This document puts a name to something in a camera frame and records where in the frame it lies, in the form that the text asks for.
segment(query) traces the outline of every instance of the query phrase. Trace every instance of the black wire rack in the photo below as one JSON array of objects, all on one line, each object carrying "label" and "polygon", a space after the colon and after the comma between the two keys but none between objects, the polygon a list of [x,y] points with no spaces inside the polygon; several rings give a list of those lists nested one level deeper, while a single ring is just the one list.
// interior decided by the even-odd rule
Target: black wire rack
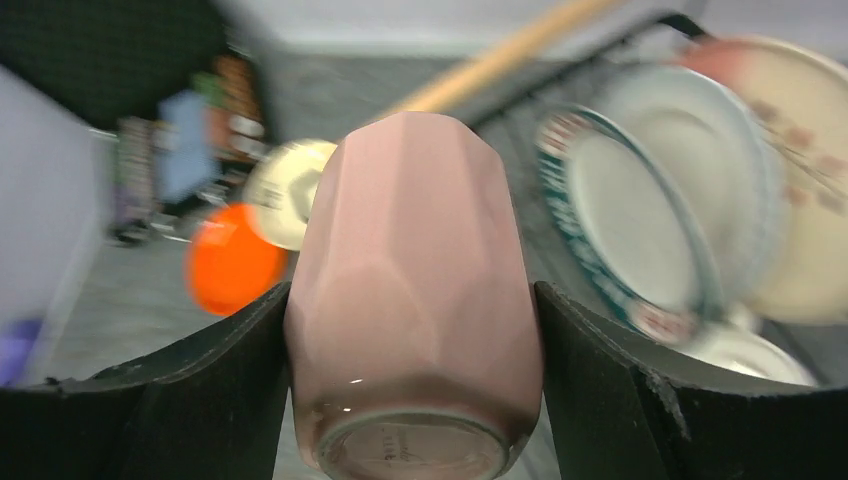
[{"label": "black wire rack", "polygon": [[[657,34],[669,35],[672,44],[680,49],[710,37],[684,14],[651,15],[578,60],[551,67],[549,72],[515,88],[505,100],[465,121],[504,158],[531,278],[552,281],[566,295],[607,314],[594,288],[579,273],[580,267],[547,211],[536,174],[535,129],[557,105],[591,103],[609,80],[626,75],[628,68],[643,63],[639,47],[647,37]],[[810,349],[793,334],[792,327],[766,320],[761,334],[797,358],[820,384],[831,383]]]}]

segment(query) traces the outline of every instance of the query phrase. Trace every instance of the wooden handle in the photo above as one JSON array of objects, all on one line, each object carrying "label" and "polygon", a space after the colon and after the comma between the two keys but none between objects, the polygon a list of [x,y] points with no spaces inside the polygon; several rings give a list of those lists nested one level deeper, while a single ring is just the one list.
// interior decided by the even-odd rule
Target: wooden handle
[{"label": "wooden handle", "polygon": [[383,112],[443,112],[515,69],[563,34],[624,0],[569,0],[510,36],[506,41],[446,72],[442,77]]}]

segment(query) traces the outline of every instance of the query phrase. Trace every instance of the plate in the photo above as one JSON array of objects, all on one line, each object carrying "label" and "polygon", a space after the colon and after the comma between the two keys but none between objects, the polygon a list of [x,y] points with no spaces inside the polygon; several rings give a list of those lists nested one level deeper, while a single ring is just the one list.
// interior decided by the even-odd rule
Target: plate
[{"label": "plate", "polygon": [[254,170],[244,191],[251,224],[268,243],[300,251],[318,180],[336,145],[323,140],[288,143]]},{"label": "plate", "polygon": [[241,310],[285,270],[286,251],[259,238],[248,224],[249,208],[237,203],[217,210],[192,237],[186,257],[189,291],[213,315]]},{"label": "plate", "polygon": [[730,90],[676,66],[631,71],[598,112],[665,168],[700,224],[725,300],[762,284],[782,246],[785,173],[757,117]]},{"label": "plate", "polygon": [[784,159],[790,202],[786,245],[749,302],[775,320],[848,321],[848,70],[763,37],[713,40],[680,64],[733,90]]},{"label": "plate", "polygon": [[537,146],[555,224],[616,318],[667,345],[718,319],[721,291],[703,234],[635,141],[572,106],[543,123]]},{"label": "plate", "polygon": [[677,349],[696,360],[752,377],[816,386],[813,376],[773,343],[732,325],[709,325],[703,335]]}]

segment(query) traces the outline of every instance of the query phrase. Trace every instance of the mug bottom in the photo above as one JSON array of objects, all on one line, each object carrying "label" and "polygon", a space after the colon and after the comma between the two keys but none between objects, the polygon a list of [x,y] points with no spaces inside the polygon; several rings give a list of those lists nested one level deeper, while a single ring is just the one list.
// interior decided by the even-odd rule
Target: mug bottom
[{"label": "mug bottom", "polygon": [[441,411],[354,416],[317,446],[334,480],[491,480],[509,460],[508,442],[493,429]]}]

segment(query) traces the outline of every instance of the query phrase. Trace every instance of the pink mug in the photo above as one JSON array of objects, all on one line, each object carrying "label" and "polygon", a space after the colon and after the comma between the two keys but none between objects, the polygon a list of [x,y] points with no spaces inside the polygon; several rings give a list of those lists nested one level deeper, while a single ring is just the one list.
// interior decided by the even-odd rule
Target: pink mug
[{"label": "pink mug", "polygon": [[298,445],[331,478],[492,479],[533,431],[542,347],[506,174],[458,120],[342,141],[285,315]]}]

